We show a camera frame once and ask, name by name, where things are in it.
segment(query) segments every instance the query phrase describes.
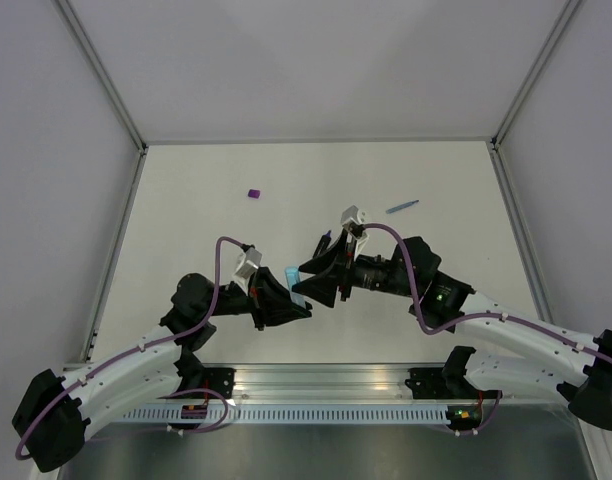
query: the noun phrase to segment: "light blue object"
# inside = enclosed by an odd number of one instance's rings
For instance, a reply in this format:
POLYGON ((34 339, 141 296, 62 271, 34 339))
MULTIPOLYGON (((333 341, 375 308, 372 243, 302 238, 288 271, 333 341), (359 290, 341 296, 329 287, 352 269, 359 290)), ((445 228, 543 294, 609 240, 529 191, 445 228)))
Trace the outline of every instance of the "light blue object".
POLYGON ((286 274, 286 283, 288 283, 290 299, 295 305, 306 308, 306 300, 304 300, 304 297, 299 293, 293 292, 293 285, 297 285, 299 282, 301 282, 301 279, 299 278, 299 269, 297 267, 286 267, 284 273, 286 274))
POLYGON ((417 202, 419 202, 419 200, 413 200, 412 202, 402 203, 401 205, 397 205, 396 207, 389 208, 388 210, 386 210, 386 213, 399 212, 400 210, 403 210, 404 208, 412 207, 417 202))

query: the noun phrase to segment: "slotted metal strip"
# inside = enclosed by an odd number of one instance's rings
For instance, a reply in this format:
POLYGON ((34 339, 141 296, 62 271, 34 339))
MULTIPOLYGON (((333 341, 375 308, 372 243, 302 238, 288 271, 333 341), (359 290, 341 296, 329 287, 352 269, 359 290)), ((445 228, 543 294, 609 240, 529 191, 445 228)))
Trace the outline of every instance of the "slotted metal strip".
MULTIPOLYGON (((446 405, 242 405, 230 407, 227 423, 274 425, 446 425, 446 405)), ((224 413, 212 404, 202 422, 224 413)), ((154 403, 128 412, 122 423, 197 423, 183 418, 182 405, 154 403)))

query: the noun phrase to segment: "robotic arm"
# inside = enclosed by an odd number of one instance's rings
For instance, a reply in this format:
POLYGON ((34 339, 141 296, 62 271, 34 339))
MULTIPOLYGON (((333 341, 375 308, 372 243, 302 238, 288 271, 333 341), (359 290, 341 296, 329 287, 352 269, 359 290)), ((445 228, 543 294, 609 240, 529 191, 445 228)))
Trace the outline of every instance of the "robotic arm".
MULTIPOLYGON (((611 331, 593 338, 521 319, 440 272, 441 258, 421 237, 401 239, 389 227, 366 224, 365 212, 357 207, 345 211, 341 223, 342 233, 333 245, 323 252, 318 249, 299 267, 313 276, 294 285, 293 293, 331 308, 337 292, 346 301, 353 288, 412 297, 409 312, 425 333, 459 332, 527 357, 456 347, 439 378, 433 379, 454 398, 471 399, 489 391, 549 398, 568 405, 580 419, 612 430, 611 331), (395 236, 398 245, 390 259, 360 254, 369 228, 395 236)), ((224 239, 218 241, 217 258, 224 239)), ((293 303, 291 292, 261 266, 261 254, 253 246, 225 240, 243 250, 229 284, 216 288, 203 275, 186 275, 171 299, 173 308, 136 346, 61 377, 46 370, 31 381, 13 417, 21 437, 19 459, 32 457, 40 471, 53 470, 124 413, 155 398, 205 386, 207 369, 193 352, 216 331, 208 322, 211 315, 250 314, 258 330, 311 317, 312 305, 293 303), (24 446, 29 455, 21 453, 24 446)), ((219 284, 219 262, 215 277, 219 284)), ((407 382, 415 398, 415 384, 420 383, 407 382)))

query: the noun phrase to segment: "table surface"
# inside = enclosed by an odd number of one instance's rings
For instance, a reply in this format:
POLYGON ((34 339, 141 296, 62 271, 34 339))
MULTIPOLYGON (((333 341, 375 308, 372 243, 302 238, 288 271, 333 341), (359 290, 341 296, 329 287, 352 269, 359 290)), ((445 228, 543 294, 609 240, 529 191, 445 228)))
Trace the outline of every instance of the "table surface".
MULTIPOLYGON (((440 269, 502 305, 535 317, 519 253, 484 142, 184 145, 149 148, 99 327, 93 360, 134 344, 171 308, 179 279, 212 278, 221 235, 255 244, 285 284, 350 205, 403 237, 420 235, 440 269), (249 189, 261 190, 257 200, 249 189), (419 200, 387 215, 395 205, 419 200)), ((363 253, 389 258, 394 241, 371 233, 363 253)), ((222 284, 238 250, 222 250, 222 284)), ((211 363, 445 361, 455 345, 501 350, 444 333, 425 336, 410 300, 354 289, 334 309, 258 332, 249 316, 215 317, 197 354, 211 363)))

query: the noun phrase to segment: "white tabletop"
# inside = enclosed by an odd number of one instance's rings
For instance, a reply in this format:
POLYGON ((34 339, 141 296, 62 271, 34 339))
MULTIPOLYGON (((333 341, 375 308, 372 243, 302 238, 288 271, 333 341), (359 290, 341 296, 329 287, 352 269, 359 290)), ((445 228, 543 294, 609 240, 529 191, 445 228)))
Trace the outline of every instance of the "white tabletop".
MULTIPOLYGON (((484 142, 376 142, 153 146, 148 151, 93 360, 136 342, 171 308, 179 279, 212 279, 215 240, 253 243, 285 284, 284 268, 339 232, 357 205, 403 237, 420 235, 440 269, 535 317, 526 276, 484 142), (247 197, 249 189, 261 198, 247 197), (410 200, 413 207, 387 215, 410 200)), ((394 241, 372 232, 362 253, 390 258, 394 241)), ((226 244, 222 284, 239 251, 226 244)), ((410 300, 354 289, 313 318, 258 332, 249 316, 215 317, 203 362, 388 363, 446 360, 455 345, 499 349, 443 333, 425 336, 410 300)))

